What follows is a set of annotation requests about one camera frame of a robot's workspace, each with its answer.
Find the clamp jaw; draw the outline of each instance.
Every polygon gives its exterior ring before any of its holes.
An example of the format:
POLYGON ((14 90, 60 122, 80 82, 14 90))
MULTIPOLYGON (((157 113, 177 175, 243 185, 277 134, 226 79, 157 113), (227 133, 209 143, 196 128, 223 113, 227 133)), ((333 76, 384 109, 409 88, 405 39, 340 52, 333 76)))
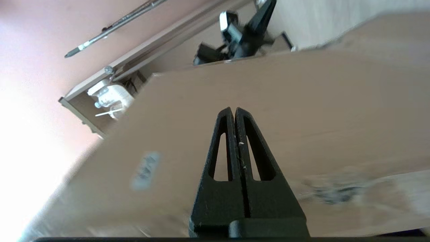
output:
POLYGON ((222 110, 191 212, 190 237, 309 237, 306 217, 252 115, 222 110), (227 144, 228 181, 215 181, 221 135, 227 144), (249 144, 261 181, 252 177, 249 144))

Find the pink wall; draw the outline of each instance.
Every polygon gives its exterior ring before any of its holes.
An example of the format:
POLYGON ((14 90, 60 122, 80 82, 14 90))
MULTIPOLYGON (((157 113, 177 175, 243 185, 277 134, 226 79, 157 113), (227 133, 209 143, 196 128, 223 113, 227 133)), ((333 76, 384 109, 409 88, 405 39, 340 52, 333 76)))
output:
POLYGON ((2 197, 8 198, 0 208, 0 227, 10 238, 19 236, 77 158, 97 140, 57 100, 209 1, 170 0, 68 59, 64 55, 69 50, 144 1, 0 1, 0 183, 2 197))

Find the black mechanical part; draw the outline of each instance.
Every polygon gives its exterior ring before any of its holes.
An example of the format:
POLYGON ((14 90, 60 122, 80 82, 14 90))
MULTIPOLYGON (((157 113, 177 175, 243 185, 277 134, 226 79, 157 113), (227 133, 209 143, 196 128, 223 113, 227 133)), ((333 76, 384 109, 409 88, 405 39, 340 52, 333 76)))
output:
POLYGON ((201 64, 217 62, 217 61, 227 59, 227 56, 221 52, 222 49, 215 50, 215 49, 211 48, 210 46, 208 46, 207 44, 201 43, 199 45, 197 55, 194 58, 193 64, 194 65, 201 65, 201 64))
POLYGON ((252 115, 231 109, 217 117, 190 217, 190 237, 309 237, 306 217, 252 115), (229 181, 213 179, 219 139, 226 133, 229 181), (261 181, 252 177, 247 138, 261 181))
POLYGON ((275 6, 276 0, 267 0, 245 26, 239 24, 236 12, 221 13, 220 27, 225 48, 222 46, 213 49, 207 45, 200 45, 194 65, 253 56, 261 46, 273 44, 273 40, 265 38, 265 34, 275 6))

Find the white wall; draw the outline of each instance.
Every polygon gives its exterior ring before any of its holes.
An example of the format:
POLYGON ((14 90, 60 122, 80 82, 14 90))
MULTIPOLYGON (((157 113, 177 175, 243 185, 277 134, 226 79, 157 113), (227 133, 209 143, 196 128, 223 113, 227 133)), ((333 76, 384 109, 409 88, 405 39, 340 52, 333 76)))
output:
MULTIPOLYGON (((256 13, 254 3, 251 2, 240 8, 238 13, 240 22, 247 23, 256 13)), ((214 47, 222 45, 219 22, 196 34, 180 46, 151 61, 148 65, 141 68, 140 71, 148 78, 154 72, 164 72, 192 66, 194 56, 201 42, 208 43, 214 47)))
POLYGON ((338 38, 379 14, 428 10, 429 0, 279 0, 268 32, 285 31, 303 49, 338 38))

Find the metal rod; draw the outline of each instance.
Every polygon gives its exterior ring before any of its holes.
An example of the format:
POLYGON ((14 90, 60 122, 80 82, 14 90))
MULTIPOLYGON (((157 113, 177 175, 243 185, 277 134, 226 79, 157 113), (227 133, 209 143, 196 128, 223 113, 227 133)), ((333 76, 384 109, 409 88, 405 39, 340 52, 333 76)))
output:
POLYGON ((115 30, 119 29, 120 27, 126 25, 128 22, 134 20, 135 18, 148 12, 149 10, 154 9, 155 7, 157 7, 158 5, 160 5, 166 1, 167 0, 154 0, 154 1, 146 2, 146 3, 142 4, 141 6, 137 7, 133 11, 131 11, 129 14, 125 15, 124 17, 122 17, 121 19, 119 19, 118 21, 113 23, 111 26, 104 28, 104 31, 101 34, 99 34, 96 37, 90 39, 89 41, 79 45, 78 47, 74 48, 73 50, 69 51, 69 53, 67 53, 67 55, 65 55, 64 58, 68 58, 68 57, 76 55, 77 53, 84 50, 88 46, 94 44, 95 42, 103 39, 104 37, 108 36, 110 33, 114 32, 115 30))

